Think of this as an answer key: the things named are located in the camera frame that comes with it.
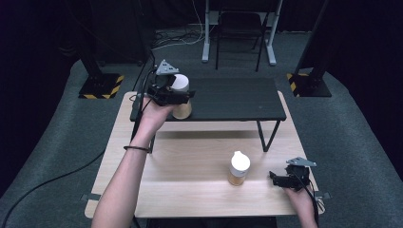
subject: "bracelet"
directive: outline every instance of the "bracelet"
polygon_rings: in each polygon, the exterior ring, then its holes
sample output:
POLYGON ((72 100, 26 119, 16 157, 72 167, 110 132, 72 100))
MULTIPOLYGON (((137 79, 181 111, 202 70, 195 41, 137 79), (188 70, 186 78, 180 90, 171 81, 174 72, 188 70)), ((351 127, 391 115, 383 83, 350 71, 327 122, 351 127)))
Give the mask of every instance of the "bracelet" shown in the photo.
POLYGON ((144 148, 144 147, 139 147, 139 146, 127 145, 127 146, 124 146, 124 149, 125 150, 127 150, 127 149, 138 149, 138 150, 143 150, 143 151, 146 151, 147 153, 150 153, 149 148, 144 148))

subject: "yellow and black hazard tape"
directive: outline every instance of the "yellow and black hazard tape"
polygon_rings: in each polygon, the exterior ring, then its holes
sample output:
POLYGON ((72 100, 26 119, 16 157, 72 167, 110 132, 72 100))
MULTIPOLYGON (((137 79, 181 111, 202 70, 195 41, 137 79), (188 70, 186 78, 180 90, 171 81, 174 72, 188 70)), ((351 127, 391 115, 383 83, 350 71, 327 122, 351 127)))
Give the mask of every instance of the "yellow and black hazard tape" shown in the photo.
POLYGON ((121 83, 124 80, 124 75, 121 75, 117 78, 115 85, 111 88, 110 92, 104 93, 84 93, 80 94, 79 98, 84 99, 110 99, 114 98, 121 87, 121 83))
POLYGON ((309 76, 309 74, 292 74, 292 73, 288 73, 287 74, 287 78, 288 78, 288 83, 290 83, 290 87, 291 87, 291 91, 293 91, 293 94, 295 97, 299 97, 300 96, 300 92, 299 88, 296 84, 296 77, 297 76, 309 76))

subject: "cup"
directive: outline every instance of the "cup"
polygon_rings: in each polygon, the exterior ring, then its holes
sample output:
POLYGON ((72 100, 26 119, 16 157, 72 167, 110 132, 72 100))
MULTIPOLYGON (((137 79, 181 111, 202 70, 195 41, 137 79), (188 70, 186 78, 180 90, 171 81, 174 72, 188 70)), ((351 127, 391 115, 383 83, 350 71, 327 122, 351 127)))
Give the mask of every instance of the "cup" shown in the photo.
MULTIPOLYGON (((183 74, 175 74, 175 77, 176 79, 171 89, 174 91, 187 92, 187 90, 189 90, 189 79, 183 74)), ((187 104, 179 104, 176 106, 172 111, 172 116, 176 119, 183 120, 188 118, 191 113, 192 104, 189 100, 187 104)))
POLYGON ((251 162, 246 155, 240 151, 235 151, 231 159, 228 181, 236 186, 243 184, 250 165, 251 162))

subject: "chair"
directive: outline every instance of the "chair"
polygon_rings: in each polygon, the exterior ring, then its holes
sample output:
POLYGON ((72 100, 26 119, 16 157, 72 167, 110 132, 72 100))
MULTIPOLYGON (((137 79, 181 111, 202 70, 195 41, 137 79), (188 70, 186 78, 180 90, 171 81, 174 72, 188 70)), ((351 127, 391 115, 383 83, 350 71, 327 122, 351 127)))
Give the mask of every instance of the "chair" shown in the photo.
POLYGON ((251 39, 255 38, 255 49, 258 40, 259 56, 255 71, 259 71, 259 62, 261 50, 265 42, 264 34, 267 30, 267 21, 269 13, 274 9, 274 0, 221 0, 219 6, 218 35, 217 35, 217 52, 216 52, 216 69, 219 68, 219 53, 221 39, 223 38, 239 38, 251 39), (263 12, 264 19, 261 20, 259 12, 263 12))

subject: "chair leg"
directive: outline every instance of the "chair leg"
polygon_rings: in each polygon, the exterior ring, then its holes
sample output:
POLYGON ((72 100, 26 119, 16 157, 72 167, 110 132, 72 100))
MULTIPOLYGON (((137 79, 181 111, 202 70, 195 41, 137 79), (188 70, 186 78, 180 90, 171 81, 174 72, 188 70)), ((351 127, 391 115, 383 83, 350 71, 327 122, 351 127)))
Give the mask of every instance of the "chair leg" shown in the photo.
POLYGON ((259 40, 259 37, 257 37, 257 38, 256 38, 256 40, 255 40, 255 44, 253 45, 252 49, 255 49, 256 44, 258 43, 258 40, 259 40))
POLYGON ((263 49, 263 43, 264 41, 264 35, 261 36, 260 38, 260 48, 259 48, 259 57, 258 57, 258 63, 256 64, 256 69, 255 71, 258 72, 259 71, 259 63, 260 63, 260 55, 261 55, 261 50, 263 49))
POLYGON ((219 69, 220 33, 217 35, 216 69, 219 69))

